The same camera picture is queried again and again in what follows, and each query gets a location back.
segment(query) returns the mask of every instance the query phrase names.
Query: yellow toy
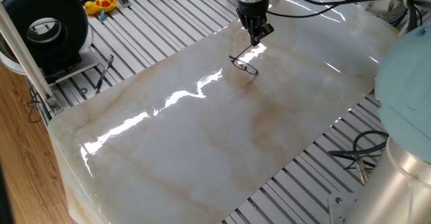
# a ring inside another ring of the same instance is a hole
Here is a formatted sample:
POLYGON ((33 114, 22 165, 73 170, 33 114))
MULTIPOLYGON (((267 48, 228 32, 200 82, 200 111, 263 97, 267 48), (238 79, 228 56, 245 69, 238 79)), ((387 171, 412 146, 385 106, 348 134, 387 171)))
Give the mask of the yellow toy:
POLYGON ((96 0, 95 2, 87 1, 85 11, 89 15, 100 12, 99 22, 103 21, 105 12, 112 11, 115 8, 117 0, 96 0))

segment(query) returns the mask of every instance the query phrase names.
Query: robotic arm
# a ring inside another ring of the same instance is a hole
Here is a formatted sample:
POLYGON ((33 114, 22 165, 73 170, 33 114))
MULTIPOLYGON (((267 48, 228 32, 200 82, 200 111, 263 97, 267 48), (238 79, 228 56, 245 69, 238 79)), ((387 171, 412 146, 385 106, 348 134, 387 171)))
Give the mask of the robotic arm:
POLYGON ((238 0, 236 12, 242 25, 250 35, 253 46, 258 45, 261 39, 274 31, 271 24, 267 23, 267 10, 269 0, 238 0))

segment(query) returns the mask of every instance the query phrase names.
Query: white marble slab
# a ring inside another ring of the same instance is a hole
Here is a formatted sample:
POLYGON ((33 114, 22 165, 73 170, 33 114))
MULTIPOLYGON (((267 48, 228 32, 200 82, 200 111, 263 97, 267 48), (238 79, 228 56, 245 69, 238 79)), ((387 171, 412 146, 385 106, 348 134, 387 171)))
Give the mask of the white marble slab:
POLYGON ((397 40, 355 5, 269 22, 241 57, 256 77, 228 59, 250 43, 234 22, 51 120, 78 223, 220 223, 373 88, 397 40))

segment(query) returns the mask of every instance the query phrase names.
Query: eyeglasses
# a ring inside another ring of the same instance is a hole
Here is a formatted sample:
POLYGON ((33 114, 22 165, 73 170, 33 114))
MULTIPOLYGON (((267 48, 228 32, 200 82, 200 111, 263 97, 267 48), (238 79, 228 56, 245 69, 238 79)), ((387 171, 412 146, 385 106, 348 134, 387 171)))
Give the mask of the eyeglasses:
POLYGON ((251 75, 257 75, 259 73, 259 71, 257 69, 255 69, 253 66, 251 66, 250 64, 239 60, 238 58, 245 52, 247 51, 252 45, 248 46, 246 49, 244 49, 238 56, 236 57, 232 57, 229 56, 229 58, 231 59, 230 62, 232 62, 232 64, 240 70, 246 71, 247 73, 250 73, 251 75))

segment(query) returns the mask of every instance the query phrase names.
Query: marble surface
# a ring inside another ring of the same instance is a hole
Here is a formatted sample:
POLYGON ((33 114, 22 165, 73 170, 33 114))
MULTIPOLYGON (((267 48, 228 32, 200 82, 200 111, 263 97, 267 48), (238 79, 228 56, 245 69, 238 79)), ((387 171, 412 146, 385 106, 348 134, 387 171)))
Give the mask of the marble surface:
POLYGON ((51 120, 78 223, 220 223, 371 91, 397 41, 355 5, 268 20, 275 32, 240 58, 256 77, 229 61, 250 44, 233 22, 51 120))

